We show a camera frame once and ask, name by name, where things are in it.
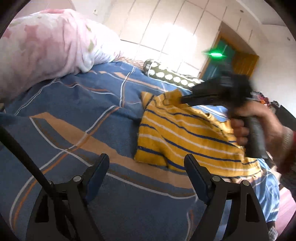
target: handle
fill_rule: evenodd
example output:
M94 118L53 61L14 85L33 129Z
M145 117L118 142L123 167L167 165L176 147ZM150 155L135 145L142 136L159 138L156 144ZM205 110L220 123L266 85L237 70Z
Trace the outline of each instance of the handle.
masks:
M83 198L86 203L90 203L99 191L99 188L109 169L109 156L102 153L96 163L88 167L82 175L83 178Z
M198 199L208 205L214 195L215 188L211 182L212 175L206 167L199 165L192 154L185 156L184 167Z
M267 159L265 150L264 132L256 117L240 117L244 126L249 128L248 143L245 148L245 156L251 158Z

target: white cabinet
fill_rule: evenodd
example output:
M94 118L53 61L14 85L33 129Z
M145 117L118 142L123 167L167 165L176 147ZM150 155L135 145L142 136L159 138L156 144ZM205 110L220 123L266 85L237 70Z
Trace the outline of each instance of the white cabinet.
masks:
M135 59L146 61L148 59L158 60L159 57L160 57L159 51L140 45Z
M241 16L239 14L239 10L231 9L228 7L224 14L223 22L231 27L234 31L236 31L239 26L240 19Z
M200 73L200 71L186 63L181 63L179 69L178 69L178 73L180 74L184 74L184 75L191 75L194 77L197 77L198 74Z
M139 45L121 40L121 48L123 50L123 57L134 59L138 52Z
M215 17L220 20L223 18L226 9L225 0L209 0L206 10L213 14Z
M252 34L249 40L249 45L257 55L261 56L260 50L262 49L262 43L255 31L252 31Z
M148 24L141 45L162 50L183 3L183 0L161 0Z
M245 18L241 18L237 33L248 43L251 36L252 26Z
M134 0L117 0L104 24L120 35L133 2Z
M136 0L122 29L120 39L139 44L157 2L158 0Z
M191 51L189 46L202 13L202 8L190 2L184 3L163 47L164 53L182 58L186 52Z
M171 69L172 71L175 71L175 72L178 71L178 68L181 64L181 59L175 58L174 55L168 55L165 53L161 53L158 60L159 60L159 62L161 62L162 64L164 64L169 69Z
M205 11L194 34L195 46L185 58L185 61L197 69L201 69L206 56L203 51L213 45L218 34L221 20Z
M196 6L199 6L203 9L205 9L208 1L209 0L188 0L188 2L191 2L191 3L195 4Z

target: striped cloth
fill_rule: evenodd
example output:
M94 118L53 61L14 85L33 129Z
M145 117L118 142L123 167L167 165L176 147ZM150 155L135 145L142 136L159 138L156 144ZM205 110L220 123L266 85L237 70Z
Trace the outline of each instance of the striped cloth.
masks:
M142 92L145 112L139 128L135 160L184 171L184 156L192 153L210 173L222 177L252 176L261 172L257 159L245 158L235 142L229 121L179 104L176 89L159 96Z

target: hand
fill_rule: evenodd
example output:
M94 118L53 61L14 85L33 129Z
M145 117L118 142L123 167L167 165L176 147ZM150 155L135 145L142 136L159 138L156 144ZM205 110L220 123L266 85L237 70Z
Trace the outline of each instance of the hand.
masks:
M284 127L272 111L265 105L256 102L248 101L244 106L237 108L234 111L237 116L257 116L264 131L266 150L274 157L279 148L281 148L284 134ZM249 129L244 127L244 122L238 119L231 119L231 127L237 143L245 146L248 139Z

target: finger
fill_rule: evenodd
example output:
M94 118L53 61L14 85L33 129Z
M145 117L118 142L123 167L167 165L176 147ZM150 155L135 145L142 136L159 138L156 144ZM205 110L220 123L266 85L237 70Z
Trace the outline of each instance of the finger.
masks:
M238 116L263 116L267 111L267 107L257 101L247 101L243 106L236 108L234 114Z
M246 137L249 134L249 128L247 127L234 128L233 134L236 137Z
M248 139L246 137L238 137L237 138L237 144L240 146L245 146L248 142Z
M231 124L232 128L237 128L237 127L243 127L244 126L243 120L239 120L239 119L230 119L230 124Z

